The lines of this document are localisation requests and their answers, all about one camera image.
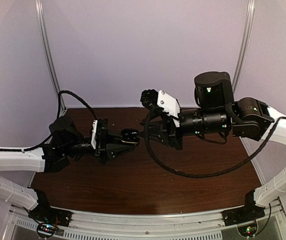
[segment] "white wall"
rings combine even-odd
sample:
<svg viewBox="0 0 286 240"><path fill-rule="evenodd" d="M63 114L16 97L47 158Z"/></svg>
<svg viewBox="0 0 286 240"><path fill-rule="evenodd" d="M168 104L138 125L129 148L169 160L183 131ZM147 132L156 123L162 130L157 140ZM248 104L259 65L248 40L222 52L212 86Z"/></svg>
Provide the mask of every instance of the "white wall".
<svg viewBox="0 0 286 240"><path fill-rule="evenodd" d="M195 106L196 75L233 77L246 10L247 0L44 0L60 86L95 107L141 106L145 89Z"/></svg>
<svg viewBox="0 0 286 240"><path fill-rule="evenodd" d="M0 0L0 146L32 146L48 134L57 100L33 0ZM30 172L4 177L26 185ZM0 201L0 231L10 205Z"/></svg>
<svg viewBox="0 0 286 240"><path fill-rule="evenodd" d="M254 97L286 114L286 1L256 1L253 32L235 99ZM252 150L259 143L250 141ZM286 146L268 143L257 156L266 181L286 165ZM281 198L286 212L286 196Z"/></svg>

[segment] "vent grille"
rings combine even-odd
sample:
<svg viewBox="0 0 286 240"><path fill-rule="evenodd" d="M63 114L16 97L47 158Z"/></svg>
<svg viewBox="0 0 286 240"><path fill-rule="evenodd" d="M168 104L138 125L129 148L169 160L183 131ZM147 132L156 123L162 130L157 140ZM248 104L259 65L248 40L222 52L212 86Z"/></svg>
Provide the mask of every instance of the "vent grille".
<svg viewBox="0 0 286 240"><path fill-rule="evenodd" d="M33 221L29 221L22 218L16 219L16 225L36 231L37 224ZM69 229L64 229L63 236L57 236L58 238L68 239L68 240L141 240L142 237L112 237L112 236L101 236L94 235L83 232L76 232ZM223 240L221 231L214 231L210 233L194 234L189 236L178 236L175 238L165 238L165 237L146 237L148 240Z"/></svg>
<svg viewBox="0 0 286 240"><path fill-rule="evenodd" d="M32 229L32 230L36 230L37 228L36 223L28 221L28 220L20 219L20 218L17 218L16 225L26 228L26 229Z"/></svg>
<svg viewBox="0 0 286 240"><path fill-rule="evenodd" d="M77 233L74 231L68 231L65 230L64 232L64 238L69 240L134 240L135 238L122 238L122 237L102 237L102 236L94 236L92 234L86 234L86 233ZM153 237L147 237L146 239L160 239L159 237L153 238ZM178 238L163 238L164 240L222 240L222 233L221 231L215 231L210 232L206 234L196 234L194 236L189 237L183 237L180 236Z"/></svg>

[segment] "black wire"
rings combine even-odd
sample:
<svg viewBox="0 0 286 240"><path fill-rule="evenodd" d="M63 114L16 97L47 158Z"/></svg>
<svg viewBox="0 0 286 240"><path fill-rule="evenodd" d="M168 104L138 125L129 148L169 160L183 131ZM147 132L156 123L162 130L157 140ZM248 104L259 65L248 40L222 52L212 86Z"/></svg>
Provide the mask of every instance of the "black wire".
<svg viewBox="0 0 286 240"><path fill-rule="evenodd" d="M52 133L47 137L45 138L40 144L37 144L35 146L32 146L32 147L28 147L28 148L25 148L25 149L19 149L19 148L0 148L0 152L28 152L28 151L32 151L32 150L35 150L39 147L41 147L43 144L45 144L51 137L52 137Z"/></svg>
<svg viewBox="0 0 286 240"><path fill-rule="evenodd" d="M196 135L199 139L201 139L202 141L205 141L207 143L210 143L210 144L219 144L219 145L224 145L227 143L227 137L224 136L222 133L218 133L219 136L224 140L224 141L215 141L215 140L210 140L210 139L207 139L205 138L204 135L200 136L200 135Z"/></svg>
<svg viewBox="0 0 286 240"><path fill-rule="evenodd" d="M62 94L69 94L71 96L73 96L74 98L76 98L78 101L80 101L94 116L95 119L97 119L94 110L88 105L88 103L86 103L81 97L79 97L77 94L69 91L69 90L62 90L58 93L58 112L57 112L57 118L59 117L59 113L60 113L60 108L61 108L61 96ZM37 148L40 148L43 144L45 144L51 137L52 137L53 133L51 133L47 138L45 138L40 144L37 144L35 146L32 147L28 147L25 149L19 149L19 148L0 148L0 152L29 152L32 150L35 150Z"/></svg>
<svg viewBox="0 0 286 240"><path fill-rule="evenodd" d="M78 101L80 101L94 116L95 119L97 119L97 116L94 112L94 110L88 105L87 102L85 102L85 100L83 100L80 96L78 96L77 94L73 93L72 91L69 90L61 90L58 93L58 111L57 111L57 118L59 118L59 113L61 111L61 105L62 105L62 94L68 94L73 96L74 98L76 98Z"/></svg>
<svg viewBox="0 0 286 240"><path fill-rule="evenodd" d="M28 213L28 217L30 217L32 220L34 220L34 221L38 224L37 227L36 227L36 233L37 233L37 235L38 235L39 237L41 237L41 238L43 238L43 239L45 239L45 238L46 238L46 239L49 239L49 238L51 238L51 237L55 234L56 231L59 230L58 227L56 227L56 226L54 226L54 225L52 225L52 224L50 224L50 223L37 221L37 220L30 214L30 212L27 210L27 208L23 207L23 209L25 209L25 211ZM54 233L51 233L50 235L45 235L45 234L39 232L39 230L41 230L41 226L47 226L47 225L50 226L50 229L53 230Z"/></svg>
<svg viewBox="0 0 286 240"><path fill-rule="evenodd" d="M240 119L233 111L232 103L227 103L225 105L225 110L227 114L237 123L237 124L244 124L243 120Z"/></svg>
<svg viewBox="0 0 286 240"><path fill-rule="evenodd" d="M227 168L225 170L218 171L218 172L206 173L206 174L191 174L191 173L185 173L185 172L182 172L182 171L178 171L176 169L173 169L173 168L167 166L165 163L163 163L161 160L158 159L158 157L156 156L155 152L153 151L153 149L152 149L152 147L150 145L150 139L149 139L149 134L148 134L148 127L149 127L149 122L150 122L151 115L152 115L153 111L155 111L156 109L157 108L154 108L154 109L152 109L152 110L150 110L148 112L147 117L146 117L146 121L145 121L145 125L144 125L144 132L145 132L144 140L145 140L145 144L146 144L146 148L147 148L148 153L153 158L153 160L160 167L162 167L164 170L169 171L170 173L173 173L173 174L176 174L176 175L179 175L179 176L183 176L183 177L186 177L186 178L194 178L194 179L211 178L211 177L220 176L220 175L232 172L234 170L237 170L240 167L244 166L249 161L251 161L254 157L256 157L256 155L259 154L262 151L262 149L266 146L268 140L271 138L272 134L274 133L274 131L275 131L276 127L277 127L278 122L281 119L285 119L286 120L286 116L279 117L276 120L275 124L270 129L270 131L268 132L268 135L266 136L265 140L261 143L261 145L256 149L256 151L253 154L251 154L249 157L247 157L242 162L240 162L240 163L238 163L238 164L236 164L236 165L234 165L234 166L232 166L230 168Z"/></svg>
<svg viewBox="0 0 286 240"><path fill-rule="evenodd" d="M267 226L267 224L268 224L268 222L269 222L269 220L270 220L270 218L271 218L272 207L271 207L271 204L270 204L270 203L269 203L268 205L269 205L269 214L268 214L267 221L266 221L264 227L263 227L258 233L256 233L255 236L257 236L257 235L259 235L259 234L261 234L261 233L263 232L263 230L266 228L266 226Z"/></svg>

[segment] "cable tie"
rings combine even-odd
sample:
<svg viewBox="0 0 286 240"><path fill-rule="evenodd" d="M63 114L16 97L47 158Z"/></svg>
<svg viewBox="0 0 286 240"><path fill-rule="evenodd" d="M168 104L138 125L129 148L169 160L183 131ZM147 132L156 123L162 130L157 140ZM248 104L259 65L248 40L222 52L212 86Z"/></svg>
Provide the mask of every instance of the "cable tie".
<svg viewBox="0 0 286 240"><path fill-rule="evenodd" d="M275 189L276 191L278 191L278 192L280 192L280 193L285 193L285 191L282 191L282 190L276 188L275 177L273 177L273 185L274 185L274 189Z"/></svg>
<svg viewBox="0 0 286 240"><path fill-rule="evenodd" d="M13 182L11 181L11 183L12 183L12 193L9 195L9 197L5 200L5 202L8 202L8 200L14 195L14 184L13 184Z"/></svg>

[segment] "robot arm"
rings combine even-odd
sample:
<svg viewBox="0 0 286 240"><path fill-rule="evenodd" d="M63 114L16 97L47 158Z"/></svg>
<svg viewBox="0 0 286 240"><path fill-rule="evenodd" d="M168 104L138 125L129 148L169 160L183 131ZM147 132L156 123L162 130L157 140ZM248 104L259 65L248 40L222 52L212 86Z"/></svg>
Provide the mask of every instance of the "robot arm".
<svg viewBox="0 0 286 240"><path fill-rule="evenodd" d="M36 148L0 147L0 171L36 171L52 173L69 165L67 157L95 156L105 164L139 144L147 132L151 140L182 149L185 136L205 139L208 133L219 133L255 141L269 140L286 145L286 116L253 98L234 101L231 82L226 72L206 72L195 80L195 101L199 108L181 111L178 101L164 91L145 90L141 102L152 111L148 129L138 132L124 129L121 133L107 128L107 119L95 120L91 137L77 131L73 121L63 116L50 125L52 141ZM223 212L225 225L251 221L264 216L264 207L286 191L286 168L266 185L249 192L245 206ZM44 192L21 187L0 176L0 198L30 210L35 219L68 226L71 213L51 208Z"/></svg>
<svg viewBox="0 0 286 240"><path fill-rule="evenodd" d="M39 147L0 147L0 172L35 171L59 172L67 167L68 157L96 156L105 164L122 154L133 151L139 144L137 131L124 129L121 133L107 128L106 119L95 120L91 137L77 131L73 121L63 116L50 125L52 140ZM0 199L22 206L38 221L68 226L71 212L50 207L46 194L22 187L0 176Z"/></svg>
<svg viewBox="0 0 286 240"><path fill-rule="evenodd" d="M161 117L162 120L149 125L151 140L180 150L184 136L203 138L207 133L216 132L228 135L232 130L234 137L286 145L286 115L250 97L234 101L227 73L206 72L194 81L195 101L200 108L193 110L181 111L177 100L164 91L142 93L141 102L146 108L161 109L152 118ZM243 207L224 211L225 225L263 217L264 208L285 192L286 167L267 184L249 192Z"/></svg>

